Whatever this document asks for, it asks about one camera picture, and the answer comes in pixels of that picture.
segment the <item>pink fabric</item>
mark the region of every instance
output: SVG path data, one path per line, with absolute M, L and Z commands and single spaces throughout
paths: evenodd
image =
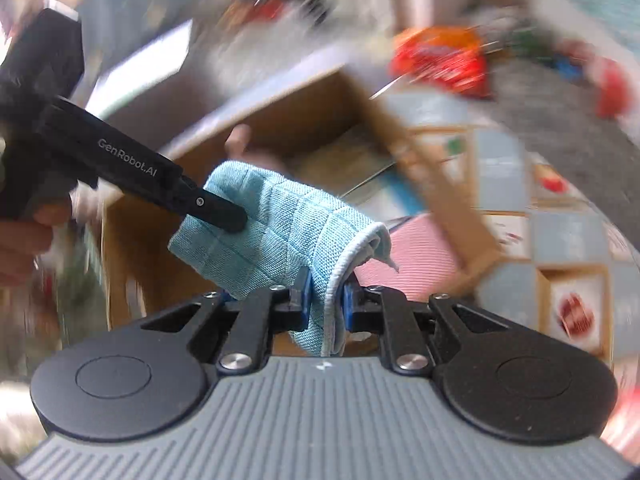
M 400 271 L 369 260 L 355 269 L 360 285 L 390 286 L 402 290 L 408 300 L 423 301 L 459 269 L 453 250 L 429 214 L 402 224 L 391 233 L 391 240 L 391 258 Z

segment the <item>gray carpet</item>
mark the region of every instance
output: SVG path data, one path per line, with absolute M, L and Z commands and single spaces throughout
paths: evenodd
M 575 184 L 640 248 L 640 151 L 594 113 L 596 93 L 557 72 L 510 60 L 494 69 L 496 99 L 480 104 Z

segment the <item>towel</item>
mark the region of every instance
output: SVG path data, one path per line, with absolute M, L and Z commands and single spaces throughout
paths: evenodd
M 393 265 L 385 225 L 324 191 L 244 162 L 221 164 L 205 189 L 242 206 L 246 228 L 229 234 L 187 216 L 169 250 L 239 300 L 254 288 L 290 286 L 300 267 L 308 267 L 314 283 L 309 326 L 292 337 L 310 354 L 341 354 L 338 289 L 370 258 Z
M 389 286 L 402 290 L 408 300 L 425 301 L 437 292 L 436 286 L 460 269 L 453 249 L 429 214 L 393 229 L 391 241 L 391 258 L 399 272 L 372 260 L 355 271 L 360 285 Z

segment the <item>silver bolt head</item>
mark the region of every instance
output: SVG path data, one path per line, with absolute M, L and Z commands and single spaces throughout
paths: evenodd
M 244 370 L 251 366 L 251 358 L 247 354 L 227 354 L 220 359 L 220 365 L 227 370 Z
M 421 354 L 401 355 L 396 361 L 402 370 L 421 370 L 429 364 L 429 360 Z

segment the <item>blue cloth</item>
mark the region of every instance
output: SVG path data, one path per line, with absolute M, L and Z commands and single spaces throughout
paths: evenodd
M 310 354 L 341 353 L 345 330 L 338 289 L 370 258 L 392 265 L 385 225 L 324 191 L 243 162 L 224 162 L 205 189 L 242 206 L 246 228 L 229 234 L 188 216 L 169 250 L 240 300 L 254 288 L 292 285 L 300 267 L 309 267 L 309 327 L 292 336 Z

